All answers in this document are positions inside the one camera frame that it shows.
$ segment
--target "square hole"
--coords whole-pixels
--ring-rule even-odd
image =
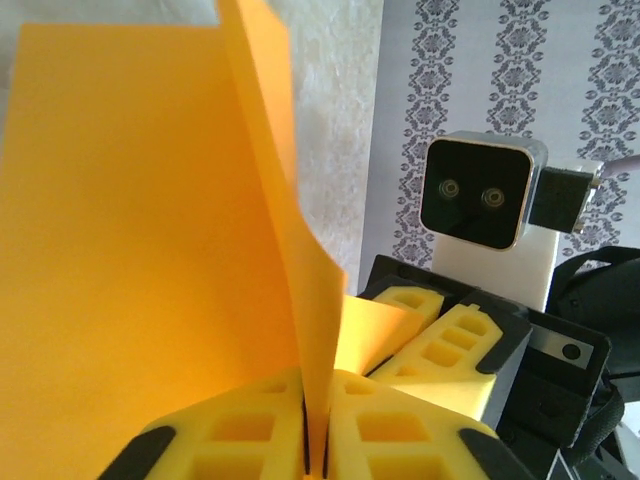
[[[221,442],[268,442],[271,440],[275,415],[271,413],[232,413],[214,425],[211,440]]]
[[[193,480],[260,480],[264,459],[260,455],[196,457]]]
[[[413,367],[402,366],[396,372],[396,377],[413,377],[418,375],[420,372]]]
[[[452,480],[437,456],[383,455],[369,457],[372,480]]]
[[[373,388],[350,380],[344,384],[344,391],[349,395],[371,395],[373,393]]]
[[[363,442],[427,442],[429,436],[418,417],[407,412],[371,412],[358,416]]]
[[[463,330],[458,330],[457,328],[447,328],[442,332],[440,338],[465,350],[471,350],[478,343],[476,337],[465,333]]]
[[[460,318],[460,320],[458,320],[458,326],[479,336],[483,336],[488,331],[487,325],[482,319],[472,317],[471,315]]]
[[[393,296],[396,302],[411,308],[418,308],[424,303],[424,297],[418,293],[400,291]]]
[[[462,354],[441,342],[430,342],[422,351],[422,357],[441,367],[453,367]]]

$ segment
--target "silver screw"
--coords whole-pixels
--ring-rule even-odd
[[[582,220],[578,220],[576,224],[573,226],[573,233],[581,234],[584,231],[584,222]]]

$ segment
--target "camera lens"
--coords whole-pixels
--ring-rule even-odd
[[[487,188],[482,193],[482,202],[489,208],[501,207],[504,203],[504,193],[499,188]]]
[[[458,186],[458,182],[452,179],[444,180],[440,184],[440,196],[446,200],[451,200],[455,198],[460,193],[460,187]]]

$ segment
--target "damask wallpaper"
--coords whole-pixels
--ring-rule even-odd
[[[428,267],[419,221],[425,149],[455,130],[522,135],[550,156],[610,162],[640,151],[640,0],[387,0],[360,288],[384,253]],[[558,263],[640,246],[640,172],[605,179]],[[627,419],[640,428],[640,406]]]

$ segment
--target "orange paper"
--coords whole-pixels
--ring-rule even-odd
[[[311,234],[300,215],[286,172],[294,165],[293,129],[280,121],[280,104],[274,92],[290,89],[291,67],[284,27],[259,0],[218,2],[225,41],[235,73],[240,101],[247,119],[251,146],[269,194],[271,213],[291,292],[291,305],[300,352],[309,429],[312,473],[322,472],[329,422],[343,272]]]
[[[324,438],[342,272],[221,10],[220,29],[23,29],[0,175],[6,478],[95,478],[144,424],[298,363]]]

